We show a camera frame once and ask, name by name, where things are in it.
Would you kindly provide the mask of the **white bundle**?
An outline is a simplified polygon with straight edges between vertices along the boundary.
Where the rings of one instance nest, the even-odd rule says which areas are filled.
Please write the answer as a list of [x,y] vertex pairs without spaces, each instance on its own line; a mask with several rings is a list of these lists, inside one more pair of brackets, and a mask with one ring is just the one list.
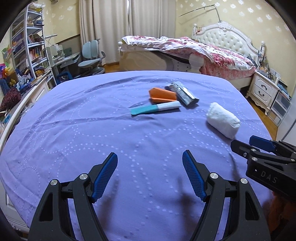
[[234,139],[239,128],[240,120],[217,102],[212,102],[206,114],[209,125],[229,139]]

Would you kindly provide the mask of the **plastic drawer unit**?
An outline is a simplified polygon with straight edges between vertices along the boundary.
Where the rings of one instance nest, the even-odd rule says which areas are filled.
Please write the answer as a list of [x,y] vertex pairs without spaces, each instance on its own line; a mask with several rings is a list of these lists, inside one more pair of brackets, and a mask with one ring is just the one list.
[[273,104],[271,105],[271,108],[267,114],[267,116],[277,127],[280,126],[288,110],[290,109],[290,100],[291,98],[284,92],[280,90],[277,92]]

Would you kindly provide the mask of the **white nightstand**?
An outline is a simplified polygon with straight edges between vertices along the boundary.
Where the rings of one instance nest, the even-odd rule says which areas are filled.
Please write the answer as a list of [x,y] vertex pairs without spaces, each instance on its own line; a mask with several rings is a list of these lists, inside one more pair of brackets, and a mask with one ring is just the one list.
[[267,115],[278,91],[279,87],[272,80],[255,71],[246,98],[250,97]]

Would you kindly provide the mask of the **grey printed wrapper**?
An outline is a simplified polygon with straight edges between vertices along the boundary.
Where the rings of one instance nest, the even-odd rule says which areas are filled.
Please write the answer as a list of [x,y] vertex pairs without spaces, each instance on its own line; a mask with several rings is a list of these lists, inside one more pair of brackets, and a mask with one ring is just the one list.
[[166,86],[166,90],[174,92],[177,95],[177,99],[187,107],[191,107],[199,102],[199,99],[179,81],[169,83]]

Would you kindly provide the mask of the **floral pink quilt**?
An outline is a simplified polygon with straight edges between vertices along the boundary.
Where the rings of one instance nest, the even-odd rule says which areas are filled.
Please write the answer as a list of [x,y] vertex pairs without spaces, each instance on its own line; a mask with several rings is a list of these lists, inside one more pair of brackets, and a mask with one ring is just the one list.
[[188,37],[124,36],[121,42],[121,49],[125,52],[158,51],[186,59],[191,66],[194,66],[196,62],[201,62],[202,65],[198,68],[201,74],[226,80],[247,78],[256,70],[252,61],[239,53],[199,43]]

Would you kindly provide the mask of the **purple bed sheet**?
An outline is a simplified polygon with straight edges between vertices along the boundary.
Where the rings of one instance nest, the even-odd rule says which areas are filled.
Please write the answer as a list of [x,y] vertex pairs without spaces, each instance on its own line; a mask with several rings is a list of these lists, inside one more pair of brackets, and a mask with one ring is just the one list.
[[[152,88],[185,85],[199,102],[191,107],[131,115],[153,105]],[[269,132],[243,95],[227,80],[169,71],[108,73],[64,82],[21,118],[1,153],[1,181],[27,225],[52,179],[74,180],[109,153],[118,166],[94,204],[109,240],[189,240],[204,204],[194,194],[182,153],[227,180],[245,176],[246,160],[206,120],[212,102],[232,112],[236,138]]]

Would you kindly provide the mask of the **white bed with headboard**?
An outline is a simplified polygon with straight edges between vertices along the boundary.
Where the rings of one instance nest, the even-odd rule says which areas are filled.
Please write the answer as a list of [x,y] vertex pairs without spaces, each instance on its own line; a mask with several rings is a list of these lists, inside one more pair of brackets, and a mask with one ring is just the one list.
[[259,51],[227,22],[193,26],[192,37],[125,36],[118,42],[122,71],[191,72],[228,80],[236,89],[250,85]]

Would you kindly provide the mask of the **orange folded paper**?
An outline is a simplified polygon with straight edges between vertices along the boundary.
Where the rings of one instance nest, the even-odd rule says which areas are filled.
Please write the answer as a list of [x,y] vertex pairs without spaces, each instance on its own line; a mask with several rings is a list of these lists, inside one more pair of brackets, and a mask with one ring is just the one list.
[[156,87],[149,90],[149,96],[153,103],[167,103],[177,100],[175,92]]

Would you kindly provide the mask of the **maroon fluffy item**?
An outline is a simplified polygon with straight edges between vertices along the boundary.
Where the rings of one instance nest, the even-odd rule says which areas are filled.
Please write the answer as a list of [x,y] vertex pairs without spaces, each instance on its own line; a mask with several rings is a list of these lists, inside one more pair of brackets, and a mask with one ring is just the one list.
[[11,110],[21,99],[21,93],[16,88],[11,88],[3,97],[1,111]]

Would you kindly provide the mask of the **study desk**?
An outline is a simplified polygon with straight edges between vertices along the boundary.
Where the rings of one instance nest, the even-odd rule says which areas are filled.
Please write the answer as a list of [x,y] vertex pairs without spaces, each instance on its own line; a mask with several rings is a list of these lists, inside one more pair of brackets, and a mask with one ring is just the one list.
[[46,47],[46,53],[56,83],[58,83],[58,75],[60,72],[63,69],[68,70],[68,66],[76,64],[81,56],[80,53],[66,56],[63,46],[58,44]]

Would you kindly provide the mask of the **green desk chair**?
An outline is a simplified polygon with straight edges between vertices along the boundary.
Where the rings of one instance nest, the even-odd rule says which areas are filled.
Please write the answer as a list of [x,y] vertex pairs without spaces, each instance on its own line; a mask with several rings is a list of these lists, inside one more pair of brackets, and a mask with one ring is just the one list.
[[105,73],[105,68],[102,67],[102,60],[106,55],[103,51],[99,52],[99,40],[92,40],[83,45],[82,56],[84,61],[78,64],[80,77]]

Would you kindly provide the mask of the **white bookshelf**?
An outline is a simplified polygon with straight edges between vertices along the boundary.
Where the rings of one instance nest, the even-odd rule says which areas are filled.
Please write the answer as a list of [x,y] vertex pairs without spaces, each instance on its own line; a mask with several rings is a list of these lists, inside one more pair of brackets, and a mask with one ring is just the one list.
[[56,86],[44,35],[44,6],[31,3],[10,26],[13,67],[30,78],[44,77],[49,88]]

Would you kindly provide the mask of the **beige curtains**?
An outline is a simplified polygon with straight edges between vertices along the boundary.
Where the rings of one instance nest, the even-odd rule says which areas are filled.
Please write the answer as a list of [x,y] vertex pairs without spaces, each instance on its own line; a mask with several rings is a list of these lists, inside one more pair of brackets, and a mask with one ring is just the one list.
[[175,36],[175,1],[80,1],[81,42],[99,40],[104,63],[119,60],[117,43],[124,36]]

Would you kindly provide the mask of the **white bed side rail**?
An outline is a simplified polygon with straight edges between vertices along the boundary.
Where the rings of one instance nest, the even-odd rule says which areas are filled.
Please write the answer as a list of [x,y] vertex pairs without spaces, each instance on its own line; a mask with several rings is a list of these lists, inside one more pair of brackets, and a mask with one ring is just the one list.
[[14,126],[20,121],[23,110],[30,104],[34,105],[47,92],[49,92],[47,77],[43,77],[37,82],[35,86],[33,86],[23,95],[20,102],[9,112],[8,122],[4,124],[4,130],[1,134],[1,152],[10,134],[12,133]]

